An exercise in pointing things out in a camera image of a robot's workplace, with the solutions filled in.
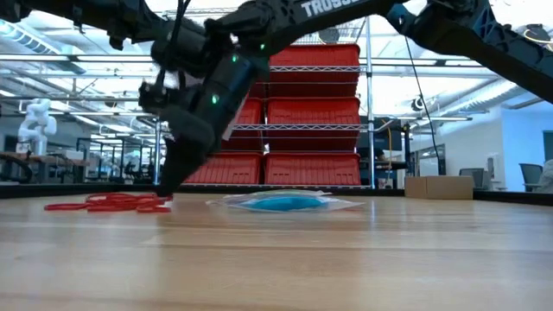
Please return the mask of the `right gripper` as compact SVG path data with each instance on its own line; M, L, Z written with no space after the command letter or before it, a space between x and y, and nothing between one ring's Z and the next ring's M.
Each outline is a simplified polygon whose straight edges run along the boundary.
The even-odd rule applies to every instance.
M168 123L162 176L157 195L172 195L207 160L238 114L256 80L268 74L268 58L237 50L210 66L200 82L188 86L186 74L178 73L180 85L168 88L162 82L140 86L140 106Z

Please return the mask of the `red rubber band bundle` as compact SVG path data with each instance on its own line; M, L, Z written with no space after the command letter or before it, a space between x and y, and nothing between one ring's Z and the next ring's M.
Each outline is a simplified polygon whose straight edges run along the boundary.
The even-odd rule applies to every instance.
M165 204L173 200L173 195L159 197L156 194L100 193L90 194L81 203L54 203L44 206L45 211L80 211L89 213L169 213Z

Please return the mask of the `blue rubber band bundle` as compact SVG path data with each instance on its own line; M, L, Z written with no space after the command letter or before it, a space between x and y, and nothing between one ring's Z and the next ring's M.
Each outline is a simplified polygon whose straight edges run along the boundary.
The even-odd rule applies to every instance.
M249 200L244 206L253 210L268 212L291 212L324 207L325 200L312 196L273 196Z

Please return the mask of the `wooden background workbench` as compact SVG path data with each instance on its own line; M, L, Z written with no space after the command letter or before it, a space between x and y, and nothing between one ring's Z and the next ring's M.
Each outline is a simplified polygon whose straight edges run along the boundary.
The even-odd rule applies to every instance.
M15 184L73 184L84 180L90 162L62 154L0 152L0 181Z

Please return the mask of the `round grey ceiling fixture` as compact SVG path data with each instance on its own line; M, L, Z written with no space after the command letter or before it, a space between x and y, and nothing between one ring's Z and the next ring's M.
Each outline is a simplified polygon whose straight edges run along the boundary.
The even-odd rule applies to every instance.
M340 40L340 31L336 27L319 30L317 32L319 41L325 45L337 44Z

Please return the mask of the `black background monitor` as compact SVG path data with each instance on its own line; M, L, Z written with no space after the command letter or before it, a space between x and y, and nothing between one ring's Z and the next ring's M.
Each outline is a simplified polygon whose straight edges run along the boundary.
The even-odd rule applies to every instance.
M361 116L361 123L363 125L368 124L368 118ZM402 151L402 125L401 121L398 119L390 119L388 117L375 117L373 122L374 130L377 130L379 127L391 122L387 129L375 132L373 134L374 147L376 149L382 150L391 150L393 151ZM366 130L362 130L359 133L358 140L355 146L357 149L368 149L369 144L369 135Z

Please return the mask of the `black background pole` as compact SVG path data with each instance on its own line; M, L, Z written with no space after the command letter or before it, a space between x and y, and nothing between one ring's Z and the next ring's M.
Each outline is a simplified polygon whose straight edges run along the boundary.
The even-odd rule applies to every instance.
M413 164L410 157L411 147L410 147L410 124L407 123L402 128L402 133L404 134L404 160L406 165L406 175L413 175Z

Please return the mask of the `small brown cardboard box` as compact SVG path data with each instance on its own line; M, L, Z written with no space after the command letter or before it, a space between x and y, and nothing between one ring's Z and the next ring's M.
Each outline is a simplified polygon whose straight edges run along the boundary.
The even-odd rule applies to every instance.
M471 200L474 180L470 176L410 176L405 178L404 195L425 200Z

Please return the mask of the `grey office chair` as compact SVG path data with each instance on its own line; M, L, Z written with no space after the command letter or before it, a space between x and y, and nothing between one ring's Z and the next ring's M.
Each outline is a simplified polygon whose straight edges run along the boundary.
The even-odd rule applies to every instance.
M459 176L469 176L473 179L475 190L489 189L489 174L484 168L461 168Z

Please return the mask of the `dark office chair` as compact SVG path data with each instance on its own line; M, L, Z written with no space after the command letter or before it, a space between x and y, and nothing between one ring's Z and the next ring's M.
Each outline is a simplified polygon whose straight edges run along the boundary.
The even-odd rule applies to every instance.
M524 179L524 190L533 192L539 187L539 180L543 172L543 167L538 164L520 163L519 164Z

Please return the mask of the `person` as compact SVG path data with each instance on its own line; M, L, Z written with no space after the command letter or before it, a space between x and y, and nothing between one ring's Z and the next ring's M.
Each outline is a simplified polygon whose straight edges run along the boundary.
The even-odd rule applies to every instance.
M542 194L553 194L553 159L543 165L537 191Z

